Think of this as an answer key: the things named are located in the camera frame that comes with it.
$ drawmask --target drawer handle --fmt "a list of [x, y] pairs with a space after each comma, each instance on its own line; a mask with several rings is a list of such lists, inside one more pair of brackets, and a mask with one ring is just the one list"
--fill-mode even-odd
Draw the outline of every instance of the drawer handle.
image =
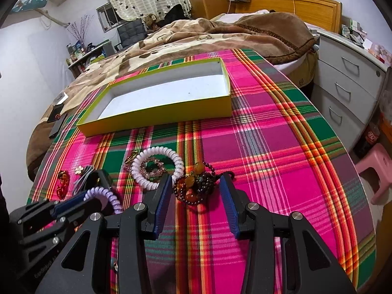
[[346, 93], [348, 93], [348, 95], [350, 96], [350, 99], [348, 101], [351, 100], [351, 92], [349, 92], [347, 89], [344, 89], [342, 86], [340, 86], [338, 83], [335, 83], [335, 85], [339, 88], [341, 88], [342, 90], [344, 90]]
[[342, 121], [343, 121], [343, 116], [339, 116], [336, 112], [334, 112], [334, 110], [330, 106], [329, 107], [329, 116], [331, 116], [332, 119], [333, 119], [333, 117], [332, 117], [331, 112], [334, 113], [336, 116], [338, 116], [340, 118], [340, 122], [338, 123], [338, 125], [340, 126], [342, 124]]
[[359, 65], [354, 64], [353, 62], [349, 61], [347, 58], [344, 58], [343, 56], [342, 56], [342, 59], [345, 60], [345, 61], [347, 61], [347, 62], [349, 62], [349, 63], [351, 63], [351, 64], [353, 64], [353, 65], [356, 66], [356, 67], [358, 68], [358, 70], [359, 70]]

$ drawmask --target tablecloth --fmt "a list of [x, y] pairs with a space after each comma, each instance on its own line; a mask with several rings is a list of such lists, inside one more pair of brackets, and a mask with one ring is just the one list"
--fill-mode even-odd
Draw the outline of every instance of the tablecloth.
[[[105, 88], [91, 92], [54, 140], [39, 169], [29, 202], [56, 200], [57, 173], [92, 164], [113, 178], [124, 208], [143, 192], [123, 169], [134, 150], [174, 149], [189, 173], [205, 160], [217, 172], [234, 171], [236, 188], [271, 212], [300, 211], [338, 258], [356, 288], [372, 272], [376, 242], [369, 205], [354, 165], [331, 127], [282, 73], [252, 50], [225, 50], [163, 63], [135, 74], [205, 58], [220, 57], [231, 80], [231, 118], [150, 126], [86, 138], [77, 121]], [[186, 207], [171, 198], [164, 230], [146, 241], [156, 293], [240, 292], [248, 242], [230, 233], [216, 188], [205, 205]], [[112, 255], [117, 242], [113, 241]], [[276, 285], [281, 292], [280, 242], [275, 241]], [[112, 272], [112, 291], [116, 275]]]

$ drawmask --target open cardboard box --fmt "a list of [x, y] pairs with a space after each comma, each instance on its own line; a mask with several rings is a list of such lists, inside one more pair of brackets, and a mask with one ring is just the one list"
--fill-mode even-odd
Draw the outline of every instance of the open cardboard box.
[[223, 61], [211, 58], [158, 68], [109, 85], [77, 127], [89, 137], [230, 116], [229, 76]]

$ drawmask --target wooden headboard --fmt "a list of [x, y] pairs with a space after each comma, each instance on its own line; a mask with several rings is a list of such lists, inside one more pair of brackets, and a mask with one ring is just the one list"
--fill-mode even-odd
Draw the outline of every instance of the wooden headboard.
[[250, 0], [236, 3], [236, 13], [252, 13], [264, 9], [294, 13], [294, 5], [295, 14], [304, 22], [340, 33], [342, 3], [334, 0]]

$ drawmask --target nightstand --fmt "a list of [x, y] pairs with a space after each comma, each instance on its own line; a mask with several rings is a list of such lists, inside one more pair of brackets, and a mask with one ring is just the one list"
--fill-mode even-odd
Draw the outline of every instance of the nightstand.
[[325, 30], [311, 101], [350, 151], [369, 123], [391, 68], [350, 40]]

